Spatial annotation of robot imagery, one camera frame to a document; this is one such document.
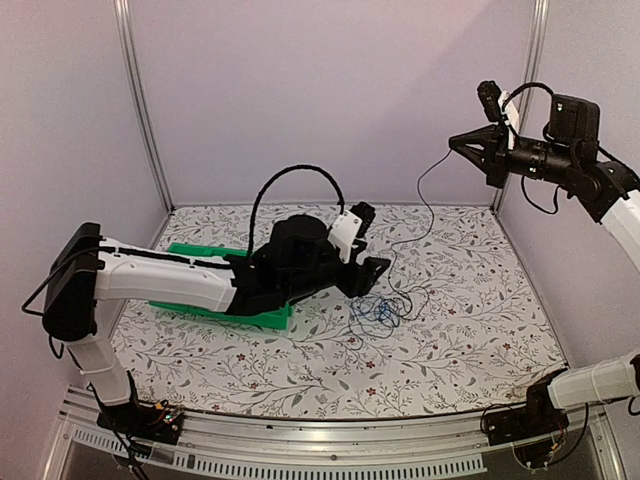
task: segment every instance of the green plastic tray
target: green plastic tray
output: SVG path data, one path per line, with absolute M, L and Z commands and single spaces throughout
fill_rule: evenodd
M 169 252 L 189 257 L 213 257 L 225 256 L 227 254 L 245 256 L 247 252 L 224 247 L 204 247 L 201 245 L 188 245 L 184 243 L 174 243 L 169 247 Z M 240 317 L 237 315 L 225 315 L 221 312 L 212 312 L 205 308 L 192 307 L 189 305 L 177 305 L 174 303 L 149 302 L 154 307 L 173 310 L 175 312 L 189 313 L 201 317 L 215 318 L 216 320 L 226 320 L 229 322 L 242 323 L 245 325 L 257 325 L 263 328 L 273 328 L 276 330 L 286 330 L 289 326 L 289 318 L 293 314 L 293 307 L 288 303 L 280 310 L 261 313 L 252 317 Z

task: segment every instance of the floral tablecloth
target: floral tablecloth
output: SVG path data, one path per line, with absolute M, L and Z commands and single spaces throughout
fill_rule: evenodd
M 330 289 L 295 307 L 288 331 L 263 330 L 130 301 L 113 338 L 144 399 L 188 408 L 304 418 L 461 412 L 522 400 L 564 359 L 516 256 L 487 208 L 377 206 L 367 255 L 397 262 L 377 297 L 411 290 L 414 308 L 390 328 L 357 321 Z M 248 206 L 178 209 L 173 242 L 246 248 Z M 334 206 L 264 206 L 256 244 L 273 222 Z

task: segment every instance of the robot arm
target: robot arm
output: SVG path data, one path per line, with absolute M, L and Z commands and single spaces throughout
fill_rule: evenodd
M 505 100 L 505 92 L 494 82 L 482 82 L 478 96 L 494 123 L 451 137 L 450 148 L 482 170 L 488 185 L 503 188 L 509 173 L 559 185 L 605 227 L 640 270 L 640 179 L 600 148 L 598 105 L 549 93 L 545 140 L 536 140 L 518 135 L 514 107 L 508 101 L 512 96 Z M 610 161 L 598 161 L 598 151 Z M 636 396 L 640 396 L 640 349 L 539 380 L 527 390 L 525 407 L 486 416 L 489 440 L 502 443 L 550 433 L 558 425 L 568 425 L 564 409 Z
M 97 301 L 140 299 L 252 316 L 331 286 L 350 298 L 363 296 L 390 264 L 388 259 L 372 257 L 356 262 L 366 248 L 363 238 L 374 216 L 373 207 L 366 203 L 341 214 L 331 228 L 317 218 L 295 215 L 277 222 L 269 242 L 250 257 L 206 259 L 125 245 L 103 238 L 99 225 L 84 224 L 45 281 L 43 327 L 68 348 L 93 386 L 100 426 L 176 443 L 180 408 L 138 402 L 132 376 L 98 332 Z

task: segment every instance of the black cable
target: black cable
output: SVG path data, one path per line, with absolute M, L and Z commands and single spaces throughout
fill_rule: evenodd
M 33 301 L 38 297 L 38 295 L 40 295 L 40 293 L 42 293 L 42 291 L 47 287 L 47 285 L 49 285 L 49 283 L 51 283 L 51 280 L 53 280 L 53 278 L 60 273 L 61 270 L 63 270 L 64 268 L 66 268 L 71 262 L 73 262 L 74 260 L 76 260 L 78 257 L 81 257 L 82 255 L 86 255 L 88 253 L 95 253 L 95 252 L 107 252 L 107 253 L 115 253 L 116 252 L 116 248 L 115 247 L 92 247 L 92 248 L 87 248 L 85 250 L 80 250 L 79 252 L 74 253 L 73 255 L 69 255 L 68 257 L 66 257 L 62 262 L 60 262 L 60 264 L 56 265 L 55 268 L 53 268 L 53 270 L 51 270 L 51 272 L 49 273 L 49 275 L 47 276 L 47 278 L 45 278 L 42 283 L 40 285 L 38 285 L 38 288 L 36 288 L 34 290 L 34 292 L 29 295 L 29 298 L 27 298 L 27 300 L 22 304 L 22 307 L 20 307 L 20 310 L 23 313 L 26 313 L 27 315 L 33 315 L 36 317 L 42 317 L 44 315 L 43 312 L 38 312 L 36 310 L 31 310 L 29 308 L 29 306 L 33 303 Z M 129 255 L 129 256 L 134 256 L 134 257 L 143 257 L 143 258 L 153 258 L 155 260 L 166 260 L 169 262 L 175 262 L 175 263 L 182 263 L 185 265 L 195 265 L 197 267 L 205 267 L 205 268 L 214 268 L 214 269 L 218 269 L 218 270 L 230 270 L 233 267 L 229 264 L 220 264 L 220 263 L 214 263 L 214 262 L 207 262 L 205 260 L 193 260 L 190 259 L 188 257 L 184 257 L 181 255 L 175 255 L 175 254 L 170 254 L 170 253 L 163 253 L 163 252 L 155 252 L 155 251 L 147 251 L 147 250 L 138 250 L 136 248 L 120 248 L 118 250 L 118 252 L 122 255 Z
M 555 215 L 556 213 L 558 213 L 558 210 L 560 209 L 560 207 L 558 206 L 558 192 L 560 191 L 560 186 L 557 186 L 555 192 L 553 193 L 553 211 L 551 211 L 541 207 L 533 200 L 531 200 L 531 198 L 529 198 L 529 195 L 527 194 L 527 188 L 525 187 L 524 183 L 526 178 L 527 177 L 525 177 L 524 175 L 520 177 L 520 188 L 522 189 L 522 194 L 524 195 L 525 200 L 529 202 L 532 207 L 535 207 L 537 210 L 541 211 L 542 213 L 546 213 L 547 215 Z
M 422 180 L 429 175 L 429 173 L 431 173 L 437 166 L 439 166 L 440 164 L 442 164 L 447 158 L 449 158 L 449 155 L 451 155 L 451 153 L 453 152 L 453 149 L 449 149 L 449 151 L 447 152 L 447 154 L 442 157 L 440 160 L 438 160 L 436 163 L 434 163 L 433 165 L 431 165 L 429 168 L 427 168 L 422 175 L 420 175 L 418 177 L 418 180 L 416 181 L 416 190 L 418 192 L 418 197 L 420 197 L 420 200 L 422 201 L 422 203 L 429 209 L 429 213 L 431 214 L 431 221 L 429 222 L 429 227 L 427 228 L 427 230 L 420 235 L 419 237 L 416 238 L 410 238 L 407 240 L 399 240 L 397 242 L 392 243 L 391 245 L 389 245 L 389 249 L 391 250 L 391 252 L 393 253 L 393 262 L 391 262 L 391 267 L 389 268 L 388 272 L 387 272 L 387 280 L 389 282 L 389 288 L 391 288 L 391 290 L 396 294 L 399 295 L 403 300 L 407 301 L 409 304 L 409 308 L 405 308 L 405 305 L 403 304 L 403 308 L 404 308 L 404 313 L 399 314 L 397 312 L 396 315 L 398 315 L 399 317 L 403 318 L 406 317 L 408 315 L 410 315 L 413 311 L 413 300 L 410 297 L 410 293 L 415 293 L 416 291 L 419 290 L 423 290 L 424 292 L 427 291 L 427 289 L 423 286 L 417 286 L 417 287 L 413 287 L 412 289 L 408 290 L 408 291 L 401 291 L 396 289 L 393 286 L 393 282 L 391 281 L 391 272 L 393 272 L 393 269 L 396 265 L 396 262 L 398 260 L 398 253 L 393 249 L 393 247 L 397 246 L 397 245 L 403 245 L 406 243 L 413 243 L 413 242 L 419 242 L 420 240 L 423 240 L 425 238 L 427 238 L 430 234 L 431 231 L 433 230 L 433 225 L 435 223 L 436 220 L 436 214 L 433 211 L 433 208 L 431 208 L 431 205 L 429 205 L 429 203 L 424 199 L 424 196 L 422 195 L 422 191 L 420 190 L 420 184 L 422 183 Z M 422 310 L 424 309 L 424 307 L 429 303 L 429 297 L 428 297 L 428 293 L 427 293 L 427 300 L 423 303 L 423 305 L 420 307 L 420 310 L 418 310 L 418 312 L 416 313 L 415 317 L 413 319 L 407 319 L 407 318 L 403 318 L 404 320 L 415 320 L 420 313 L 422 312 Z
M 582 165 L 580 165 L 580 159 L 578 158 L 578 140 L 573 140 L 569 144 L 569 158 L 571 159 L 571 165 L 578 172 L 582 172 Z
M 394 299 L 387 300 L 382 296 L 368 295 L 367 297 L 354 298 L 349 305 L 349 322 L 347 327 L 352 337 L 360 340 L 358 346 L 349 347 L 349 350 L 357 352 L 361 350 L 365 341 L 362 336 L 367 336 L 375 340 L 385 340 L 393 335 L 396 328 L 400 326 L 400 317 L 391 305 Z M 358 331 L 354 330 L 354 326 L 358 326 Z
M 508 403 L 494 403 L 492 405 L 489 405 L 487 408 L 485 408 L 482 411 L 482 415 L 480 416 L 480 431 L 485 435 L 489 435 L 489 430 L 486 428 L 486 425 L 484 423 L 485 417 L 489 410 L 495 410 L 496 408 L 508 408 L 509 410 L 513 410 L 512 407 L 513 407 L 513 404 L 508 404 Z
M 326 170 L 323 170 L 322 168 L 316 165 L 291 165 L 290 167 L 283 168 L 278 173 L 276 173 L 273 177 L 271 177 L 267 183 L 264 184 L 264 186 L 260 189 L 260 192 L 258 192 L 258 196 L 256 197 L 255 201 L 253 202 L 253 209 L 251 210 L 251 219 L 249 220 L 249 245 L 247 246 L 247 258 L 250 258 L 251 255 L 253 254 L 253 246 L 254 246 L 253 237 L 254 237 L 254 231 L 256 227 L 256 215 L 258 213 L 258 206 L 260 205 L 260 201 L 262 200 L 262 197 L 267 192 L 269 187 L 273 185 L 273 183 L 277 179 L 279 179 L 283 175 L 286 175 L 287 173 L 290 173 L 296 170 L 311 170 L 313 172 L 317 172 L 322 176 L 324 176 L 329 181 L 329 183 L 333 186 L 334 190 L 338 194 L 338 205 L 340 206 L 340 215 L 344 213 L 344 196 L 342 195 L 342 190 L 340 190 L 340 186 L 338 185 L 338 183 Z
M 629 400 L 629 406 L 627 407 L 629 415 L 631 415 L 632 417 L 640 416 L 640 410 L 633 410 L 633 402 L 635 402 L 637 398 L 639 397 L 633 397 L 631 400 Z
M 549 122 L 547 122 L 547 124 L 542 127 L 542 137 L 549 143 L 556 143 L 555 138 L 549 135 Z
M 598 151 L 603 154 L 605 157 L 607 157 L 609 160 L 612 160 L 614 162 L 618 162 L 618 163 L 622 163 L 620 160 L 618 160 L 616 157 L 614 157 L 611 153 L 609 153 L 607 150 L 604 149 L 604 147 L 601 147 L 600 145 L 598 145 Z
M 44 315 L 42 312 L 31 310 L 29 308 L 29 305 L 31 305 L 33 301 L 36 299 L 36 297 L 40 295 L 42 290 L 44 290 L 46 286 L 49 285 L 51 280 L 53 280 L 53 277 L 55 277 L 58 273 L 60 273 L 60 271 L 63 268 L 66 268 L 76 258 L 81 257 L 82 255 L 86 255 L 88 253 L 98 252 L 100 250 L 102 250 L 102 247 L 92 247 L 92 248 L 87 248 L 85 250 L 80 250 L 79 252 L 76 252 L 73 255 L 69 255 L 67 258 L 64 259 L 64 261 L 60 262 L 59 265 L 57 265 L 53 270 L 51 270 L 51 272 L 49 273 L 49 276 L 47 276 L 47 278 L 45 278 L 44 281 L 40 285 L 38 285 L 38 288 L 36 288 L 35 291 L 31 295 L 29 295 L 29 298 L 27 298 L 27 300 L 22 304 L 22 307 L 20 307 L 20 310 L 22 310 L 22 312 L 26 313 L 27 315 L 42 317 Z
M 522 92 L 524 92 L 525 90 L 528 90 L 530 88 L 540 88 L 540 89 L 544 90 L 545 92 L 547 92 L 549 95 L 554 95 L 553 90 L 551 89 L 551 87 L 545 85 L 542 82 L 527 82 L 527 83 L 523 83 L 518 88 L 516 88 L 513 92 L 511 92 L 511 95 L 509 95 L 506 98 L 506 100 L 504 102 L 502 102 L 502 111 L 504 112 L 505 107 L 507 105 L 509 105 L 509 102 L 511 100 L 513 100 L 518 95 L 520 95 Z
M 502 113 L 504 114 L 505 108 L 507 107 L 507 105 L 509 105 L 509 102 L 511 102 L 514 98 L 516 98 L 518 95 L 520 95 L 522 92 L 524 92 L 525 90 L 528 90 L 530 88 L 540 88 L 542 90 L 544 90 L 545 92 L 547 92 L 549 95 L 553 95 L 553 90 L 551 90 L 551 88 L 547 85 L 545 85 L 544 83 L 541 82 L 527 82 L 527 83 L 523 83 L 522 85 L 520 85 L 518 88 L 516 88 L 511 95 L 509 95 L 504 102 L 502 102 Z M 515 138 L 516 141 L 518 141 L 518 139 L 520 138 L 520 135 L 518 134 L 518 132 L 516 132 L 516 129 L 513 125 L 511 125 L 511 123 L 509 123 L 509 130 L 511 130 L 511 133 L 513 133 L 513 136 Z
M 582 442 L 582 439 L 587 433 L 588 426 L 589 426 L 589 404 L 585 403 L 584 404 L 584 425 L 582 426 L 582 430 L 580 431 L 580 436 L 578 437 L 578 440 L 576 440 L 576 443 L 573 444 L 573 447 L 571 447 L 571 449 L 567 452 L 567 454 L 564 457 L 559 458 L 555 462 L 554 461 L 550 462 L 547 466 L 550 467 L 552 465 L 557 465 L 560 462 L 564 462 L 567 458 L 569 458 L 571 454 L 575 452 L 577 448 L 580 446 L 580 442 Z
M 51 353 L 53 353 L 53 356 L 58 360 L 60 360 L 64 356 L 64 343 L 61 343 L 60 350 L 56 351 L 55 347 L 53 346 L 53 337 L 51 335 L 49 335 L 49 349 L 51 350 Z
M 78 370 L 82 370 L 82 367 L 80 366 L 80 364 L 78 363 L 78 359 L 76 358 L 76 356 L 73 354 L 73 352 L 71 350 L 67 350 L 67 352 L 69 352 L 69 355 L 71 356 L 71 360 L 73 361 L 74 365 L 76 367 L 78 367 Z
M 98 404 L 98 408 L 102 412 L 102 402 L 98 398 L 98 393 L 96 392 L 96 389 L 91 384 L 89 385 L 89 387 L 91 388 L 89 388 L 88 390 L 93 392 L 93 396 L 96 398 L 96 403 Z M 129 457 L 129 469 L 131 470 L 131 472 L 136 476 L 138 480 L 150 480 L 147 474 L 142 469 L 142 463 L 135 457 L 133 448 L 131 447 L 131 445 L 127 445 L 124 439 L 120 436 L 118 431 L 115 429 L 115 427 L 111 423 L 111 420 L 109 420 L 109 416 L 105 415 L 104 412 L 102 412 L 102 418 L 104 418 L 104 420 L 107 422 L 107 425 L 109 425 L 109 429 L 116 436 L 116 438 L 118 439 L 118 442 L 120 442 L 120 445 L 122 445 L 122 448 L 124 448 L 124 451 L 126 452 L 127 457 Z

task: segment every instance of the lavender wall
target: lavender wall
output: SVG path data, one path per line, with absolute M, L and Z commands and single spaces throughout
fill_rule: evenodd
M 587 98 L 602 110 L 601 141 L 640 171 L 640 3 L 550 2 L 540 79 L 555 91 Z M 534 98 L 529 136 L 540 137 L 549 102 Z M 604 229 L 575 201 L 548 217 L 529 207 L 516 183 L 501 215 L 532 275 L 574 366 L 598 362 L 640 345 L 640 274 Z M 549 204 L 552 188 L 529 182 Z M 612 408 L 611 418 L 630 478 L 640 478 L 640 422 Z
M 5 1 L 0 18 L 0 477 L 33 480 L 74 377 L 20 304 L 80 223 L 146 244 L 163 212 L 113 2 Z
M 160 155 L 178 204 L 250 202 L 294 163 L 348 198 L 416 202 L 450 135 L 483 124 L 475 89 L 523 75 L 534 1 L 141 0 L 132 18 Z M 489 204 L 467 162 L 428 200 Z M 267 200 L 333 200 L 313 174 Z

